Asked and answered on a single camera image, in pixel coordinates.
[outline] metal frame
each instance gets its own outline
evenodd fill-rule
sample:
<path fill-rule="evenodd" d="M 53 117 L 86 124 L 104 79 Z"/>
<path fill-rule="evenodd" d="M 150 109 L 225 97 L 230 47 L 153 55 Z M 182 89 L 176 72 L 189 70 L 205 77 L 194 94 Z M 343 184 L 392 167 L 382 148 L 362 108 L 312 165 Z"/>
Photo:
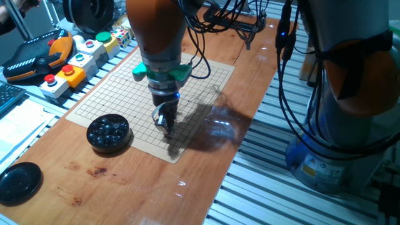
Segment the metal frame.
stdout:
<path fill-rule="evenodd" d="M 33 35 L 31 31 L 25 24 L 24 18 L 21 16 L 16 5 L 11 0 L 1 0 L 3 5 L 7 8 L 7 12 L 11 19 L 14 21 L 15 26 L 17 27 L 19 33 L 25 41 L 29 41 L 33 39 Z"/>
<path fill-rule="evenodd" d="M 46 8 L 47 16 L 49 16 L 51 25 L 54 28 L 59 29 L 60 19 L 58 18 L 56 8 L 54 7 L 54 3 L 52 1 L 43 0 L 43 4 L 44 4 L 44 7 Z M 51 16 L 51 12 L 49 10 L 48 4 L 50 4 L 50 6 L 51 6 L 52 13 L 54 14 L 54 17 L 56 19 L 55 21 L 54 21 L 53 17 Z"/>

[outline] sticker label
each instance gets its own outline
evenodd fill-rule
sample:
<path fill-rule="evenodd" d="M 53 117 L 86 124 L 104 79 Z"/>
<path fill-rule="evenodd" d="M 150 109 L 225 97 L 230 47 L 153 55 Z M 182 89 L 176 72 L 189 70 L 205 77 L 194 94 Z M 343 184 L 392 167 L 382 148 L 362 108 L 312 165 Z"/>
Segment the sticker label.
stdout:
<path fill-rule="evenodd" d="M 337 184 L 342 177 L 344 167 L 333 166 L 307 155 L 301 170 L 318 181 Z"/>

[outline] grid lines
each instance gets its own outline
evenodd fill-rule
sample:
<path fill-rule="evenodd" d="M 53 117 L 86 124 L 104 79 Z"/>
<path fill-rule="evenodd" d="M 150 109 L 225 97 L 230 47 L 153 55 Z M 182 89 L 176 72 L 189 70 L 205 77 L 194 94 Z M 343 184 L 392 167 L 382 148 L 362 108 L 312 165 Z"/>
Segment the grid lines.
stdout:
<path fill-rule="evenodd" d="M 187 64 L 191 58 L 182 54 L 182 63 Z M 132 70 L 141 62 L 139 51 L 129 56 L 106 80 L 98 86 L 85 100 L 68 115 L 72 122 L 88 127 L 91 121 L 105 114 L 120 114 L 129 121 L 134 133 L 133 147 L 142 151 L 144 146 L 161 148 L 168 151 L 167 155 L 181 155 L 196 132 L 209 109 L 222 91 L 234 68 L 211 62 L 211 75 L 208 79 L 189 78 L 179 92 L 176 132 L 171 140 L 164 138 L 155 127 L 151 113 L 155 109 L 148 80 L 141 82 L 133 79 Z M 201 63 L 192 74 L 206 76 L 207 66 Z"/>

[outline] white box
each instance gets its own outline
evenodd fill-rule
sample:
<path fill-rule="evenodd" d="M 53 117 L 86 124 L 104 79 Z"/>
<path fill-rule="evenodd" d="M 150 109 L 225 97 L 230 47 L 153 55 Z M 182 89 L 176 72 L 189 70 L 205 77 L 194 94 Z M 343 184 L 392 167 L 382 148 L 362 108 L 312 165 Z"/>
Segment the white box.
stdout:
<path fill-rule="evenodd" d="M 109 60 L 103 43 L 96 40 L 88 39 L 84 44 L 77 47 L 77 51 L 93 56 L 98 68 L 101 68 Z"/>
<path fill-rule="evenodd" d="M 108 58 L 112 59 L 112 58 L 116 57 L 120 51 L 121 51 L 121 49 L 119 48 L 119 45 L 114 46 L 112 48 L 111 52 L 108 53 Z"/>
<path fill-rule="evenodd" d="M 99 68 L 93 56 L 88 54 L 78 53 L 69 60 L 68 64 L 82 68 L 86 73 L 88 81 L 99 72 Z"/>
<path fill-rule="evenodd" d="M 68 90 L 69 85 L 67 83 L 67 80 L 61 77 L 54 77 L 56 80 L 56 84 L 53 86 L 49 86 L 49 84 L 45 81 L 42 83 L 39 87 L 40 91 L 45 95 L 50 98 L 60 98 L 60 96 Z"/>

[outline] green button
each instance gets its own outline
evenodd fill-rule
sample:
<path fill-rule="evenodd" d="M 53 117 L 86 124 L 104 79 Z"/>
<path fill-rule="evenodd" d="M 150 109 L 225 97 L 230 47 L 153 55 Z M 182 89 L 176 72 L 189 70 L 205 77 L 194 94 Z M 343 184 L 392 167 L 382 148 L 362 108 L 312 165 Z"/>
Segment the green button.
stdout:
<path fill-rule="evenodd" d="M 84 57 L 83 57 L 82 54 L 77 54 L 77 55 L 75 56 L 75 58 L 76 58 L 76 61 L 82 61 L 82 60 L 84 59 Z"/>
<path fill-rule="evenodd" d="M 109 32 L 101 32 L 96 35 L 96 40 L 102 43 L 108 43 L 109 41 L 111 41 L 111 34 Z"/>

